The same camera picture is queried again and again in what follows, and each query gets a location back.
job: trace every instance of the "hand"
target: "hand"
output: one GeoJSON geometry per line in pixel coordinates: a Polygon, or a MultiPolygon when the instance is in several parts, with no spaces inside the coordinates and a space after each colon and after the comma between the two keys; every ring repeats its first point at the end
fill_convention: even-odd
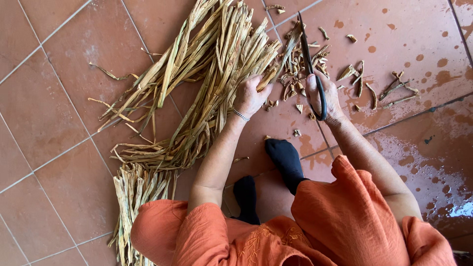
{"type": "Polygon", "coordinates": [[[272,84],[268,84],[262,91],[256,92],[256,86],[262,79],[262,75],[251,75],[236,89],[234,109],[248,119],[261,109],[272,91],[272,84]]]}
{"type": "Polygon", "coordinates": [[[325,102],[327,103],[327,118],[326,122],[329,124],[344,116],[340,103],[338,102],[337,87],[324,74],[318,70],[314,70],[314,74],[310,74],[306,78],[306,91],[309,92],[308,98],[314,107],[314,110],[320,115],[322,108],[320,106],[320,94],[317,88],[315,76],[320,77],[322,86],[324,87],[325,102]]]}

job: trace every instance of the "straw bundle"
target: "straw bundle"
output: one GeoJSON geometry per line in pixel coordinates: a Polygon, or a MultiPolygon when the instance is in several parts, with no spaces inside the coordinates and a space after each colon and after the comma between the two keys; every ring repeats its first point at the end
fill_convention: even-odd
{"type": "Polygon", "coordinates": [[[135,131],[135,137],[139,136],[147,142],[141,145],[119,143],[112,149],[115,156],[111,158],[119,159],[123,166],[114,177],[120,216],[109,246],[116,242],[117,260],[123,266],[154,265],[139,254],[130,242],[130,229],[139,206],[157,199],[174,199],[180,171],[207,154],[209,146],[223,129],[228,113],[233,111],[236,88],[242,80],[252,74],[262,74],[272,64],[258,86],[262,89],[270,81],[274,82],[280,72],[280,66],[273,60],[281,43],[276,40],[266,44],[267,19],[253,29],[253,9],[248,9],[243,1],[230,6],[232,1],[197,0],[175,42],[159,61],[142,73],[133,86],[111,105],[94,100],[107,106],[100,117],[106,122],[99,131],[116,118],[132,123],[142,122],[139,130],[128,126],[135,131]],[[190,40],[190,31],[203,21],[209,11],[209,19],[190,40]],[[203,84],[194,103],[170,139],[156,142],[141,136],[150,119],[156,135],[154,112],[163,106],[165,97],[180,82],[202,79],[203,84]],[[152,105],[144,106],[149,97],[152,97],[152,105]],[[123,99],[126,100],[118,108],[118,103],[123,99]],[[145,115],[131,120],[130,114],[139,108],[146,108],[145,115]],[[126,149],[117,152],[116,148],[120,146],[126,149]],[[173,192],[169,195],[171,182],[174,183],[173,192]]]}

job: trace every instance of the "scissor handle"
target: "scissor handle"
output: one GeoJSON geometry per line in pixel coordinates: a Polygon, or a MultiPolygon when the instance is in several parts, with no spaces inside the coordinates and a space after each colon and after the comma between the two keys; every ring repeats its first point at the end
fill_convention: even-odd
{"type": "Polygon", "coordinates": [[[317,75],[315,76],[315,82],[317,83],[317,89],[319,90],[320,106],[322,107],[322,113],[319,116],[317,112],[314,110],[314,108],[312,108],[312,110],[314,111],[314,115],[317,118],[317,120],[323,121],[327,117],[327,102],[325,101],[324,87],[322,86],[322,82],[320,81],[320,78],[317,75]]]}

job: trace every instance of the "scissor blade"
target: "scissor blade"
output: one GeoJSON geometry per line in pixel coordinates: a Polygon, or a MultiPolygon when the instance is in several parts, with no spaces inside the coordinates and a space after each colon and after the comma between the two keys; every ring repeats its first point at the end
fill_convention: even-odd
{"type": "Polygon", "coordinates": [[[314,67],[312,66],[312,60],[310,58],[309,44],[307,43],[306,31],[304,29],[304,23],[302,22],[302,16],[298,12],[300,26],[302,28],[302,36],[300,37],[300,43],[302,47],[302,54],[304,56],[304,66],[306,69],[306,76],[314,74],[314,67]]]}

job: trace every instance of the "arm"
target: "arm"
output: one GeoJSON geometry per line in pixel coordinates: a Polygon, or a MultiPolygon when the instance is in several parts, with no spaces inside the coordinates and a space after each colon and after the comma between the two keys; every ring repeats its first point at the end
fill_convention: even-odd
{"type": "MultiPolygon", "coordinates": [[[[246,118],[250,118],[261,109],[272,90],[272,84],[261,92],[256,92],[262,76],[251,76],[242,81],[237,90],[234,108],[246,118]]],[[[238,139],[246,121],[231,113],[222,132],[213,143],[202,162],[189,195],[187,213],[203,203],[222,205],[222,193],[237,148],[238,139]]]]}
{"type": "MultiPolygon", "coordinates": [[[[343,154],[347,156],[355,169],[371,173],[373,183],[386,200],[394,217],[401,223],[404,216],[415,216],[422,220],[419,205],[412,192],[407,188],[393,167],[360,134],[340,108],[336,86],[322,73],[316,71],[322,81],[327,102],[326,123],[332,131],[343,154]]],[[[307,87],[312,96],[312,105],[320,111],[320,100],[315,84],[315,76],[307,78],[307,87]]]]}

